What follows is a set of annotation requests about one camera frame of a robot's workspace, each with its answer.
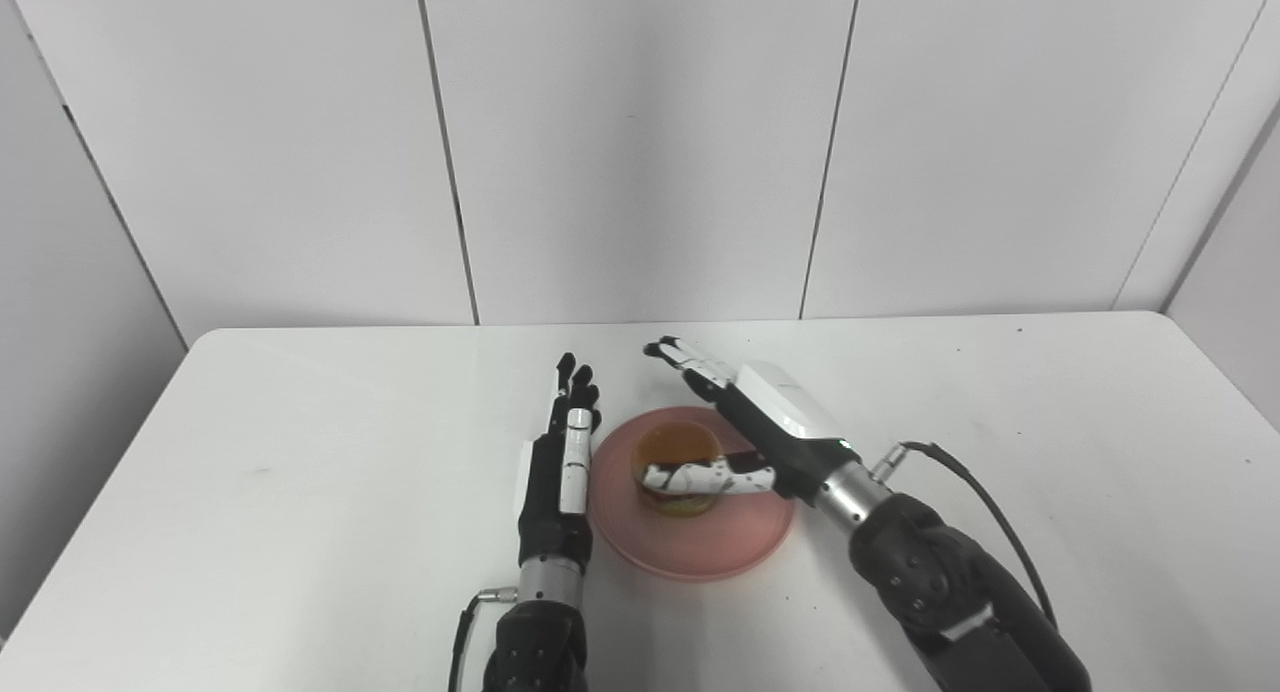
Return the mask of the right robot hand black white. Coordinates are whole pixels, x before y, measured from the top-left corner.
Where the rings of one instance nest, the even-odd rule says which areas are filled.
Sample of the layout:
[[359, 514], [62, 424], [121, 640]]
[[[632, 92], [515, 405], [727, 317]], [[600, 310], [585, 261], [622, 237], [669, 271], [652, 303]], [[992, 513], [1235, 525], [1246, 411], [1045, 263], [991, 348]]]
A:
[[863, 463], [814, 397], [776, 365], [730, 368], [680, 336], [660, 336], [643, 350], [678, 370], [749, 445], [710, 460], [649, 463], [640, 475], [645, 490], [664, 496], [778, 492], [810, 504], [837, 469]]

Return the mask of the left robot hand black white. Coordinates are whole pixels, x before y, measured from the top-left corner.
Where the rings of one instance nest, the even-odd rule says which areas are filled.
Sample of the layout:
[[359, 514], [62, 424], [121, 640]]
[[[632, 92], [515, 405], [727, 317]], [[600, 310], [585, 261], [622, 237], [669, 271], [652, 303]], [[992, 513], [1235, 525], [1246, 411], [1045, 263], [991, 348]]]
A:
[[556, 365], [556, 390], [545, 432], [532, 443], [524, 505], [518, 515], [518, 563], [553, 556], [585, 573], [593, 555], [588, 492], [593, 436], [602, 423], [594, 370], [564, 353]]

